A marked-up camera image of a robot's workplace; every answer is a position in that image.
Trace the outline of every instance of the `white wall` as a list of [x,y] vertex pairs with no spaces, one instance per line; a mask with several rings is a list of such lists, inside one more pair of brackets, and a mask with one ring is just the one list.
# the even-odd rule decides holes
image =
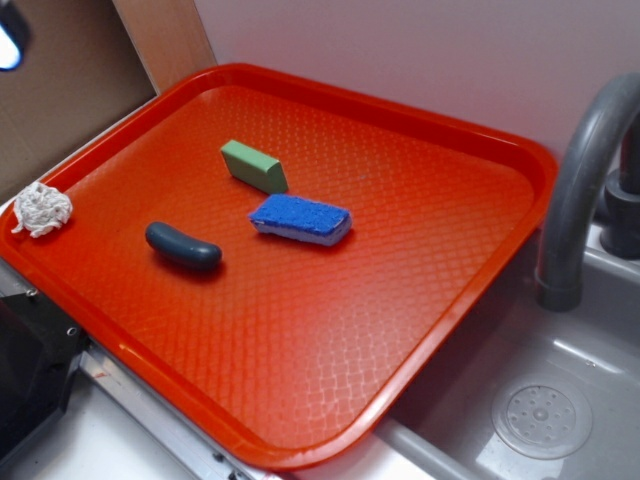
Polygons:
[[640,70],[638,0],[195,0],[247,62],[481,123],[561,158],[613,76]]

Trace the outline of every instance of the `wooden panel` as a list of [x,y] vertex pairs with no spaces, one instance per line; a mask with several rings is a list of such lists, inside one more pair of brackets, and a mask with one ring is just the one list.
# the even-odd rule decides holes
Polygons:
[[216,65],[192,0],[113,0],[156,92]]

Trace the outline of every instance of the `light fixture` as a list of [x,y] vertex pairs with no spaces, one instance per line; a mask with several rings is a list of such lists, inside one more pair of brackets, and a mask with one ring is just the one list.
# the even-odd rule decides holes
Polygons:
[[0,0],[0,70],[20,65],[30,36],[27,22],[11,0]]

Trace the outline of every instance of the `tray rim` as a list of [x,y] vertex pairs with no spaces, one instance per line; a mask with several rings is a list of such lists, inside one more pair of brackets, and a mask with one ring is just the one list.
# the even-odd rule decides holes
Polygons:
[[[505,237],[489,257],[486,264],[456,297],[452,303],[455,308],[450,306],[445,315],[436,321],[431,330],[425,334],[424,339],[416,345],[398,370],[384,383],[372,401],[345,430],[317,445],[301,449],[274,447],[250,432],[227,412],[225,412],[226,416],[215,419],[212,419],[210,415],[203,416],[206,408],[199,401],[202,394],[185,380],[180,383],[158,371],[151,362],[146,360],[147,358],[153,359],[156,357],[155,354],[146,350],[142,345],[137,345],[134,349],[122,345],[119,340],[120,335],[116,334],[117,329],[112,329],[112,326],[103,325],[102,328],[94,328],[93,332],[90,332],[99,337],[99,343],[165,398],[168,393],[171,397],[170,393],[174,392],[176,388],[183,389],[185,394],[180,399],[180,405],[176,405],[178,409],[192,421],[194,421],[194,417],[206,418],[205,422],[196,421],[196,424],[207,434],[216,438],[233,455],[263,468],[293,470],[312,466],[339,454],[373,428],[420,368],[428,362],[437,347],[462,321],[464,313],[473,306],[492,280],[538,227],[546,212],[557,173],[557,164],[542,146],[516,135],[261,67],[229,64],[213,67],[186,78],[63,161],[58,167],[47,173],[41,181],[65,191],[75,183],[75,181],[70,181],[70,177],[84,178],[99,165],[107,162],[116,152],[126,147],[132,139],[128,130],[131,125],[136,125],[137,130],[133,138],[137,138],[200,93],[226,85],[248,86],[248,88],[255,89],[253,85],[247,84],[256,78],[264,82],[258,89],[262,93],[276,94],[274,90],[284,84],[288,87],[288,91],[286,96],[278,95],[281,98],[288,100],[293,98],[294,101],[297,98],[299,100],[297,103],[312,108],[321,108],[348,118],[355,114],[362,115],[362,112],[371,113],[370,116],[367,116],[368,119],[372,119],[371,124],[407,136],[423,139],[424,132],[420,129],[425,128],[425,123],[429,124],[436,130],[431,135],[437,137],[437,141],[431,143],[448,148],[453,148],[451,146],[453,137],[458,138],[462,135],[467,140],[464,142],[464,148],[455,148],[455,150],[483,158],[486,158],[486,155],[482,155],[482,152],[486,153],[487,149],[491,148],[496,141],[500,142],[500,148],[509,151],[509,157],[513,155],[513,158],[518,158],[518,162],[514,163],[513,160],[507,161],[502,158],[491,159],[491,161],[505,164],[522,173],[534,190],[534,201],[527,214],[514,226],[511,233]],[[317,96],[312,99],[304,98],[305,92],[309,91]],[[326,108],[327,99],[332,99],[335,102],[332,108]],[[87,160],[87,158],[92,159],[100,156],[104,157],[102,162],[91,163]],[[87,168],[86,163],[89,163],[91,168]],[[9,232],[13,225],[15,225],[15,220],[12,209],[7,208],[0,216],[0,228],[2,229],[0,231],[0,255],[36,287],[51,296],[73,318],[104,316],[99,309],[87,302],[78,302],[77,298],[73,298],[73,292],[66,288],[64,282],[60,282],[51,272],[39,270],[29,259],[21,255],[18,248],[19,243]],[[488,264],[495,267],[491,268],[490,272],[487,271],[489,270]],[[242,431],[244,437],[234,434],[238,431]]]

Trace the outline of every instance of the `green eraser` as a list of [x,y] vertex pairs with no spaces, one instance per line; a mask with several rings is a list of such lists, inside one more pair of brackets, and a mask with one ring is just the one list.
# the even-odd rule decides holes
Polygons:
[[275,158],[230,140],[221,149],[231,175],[265,193],[284,193],[289,189],[282,165]]

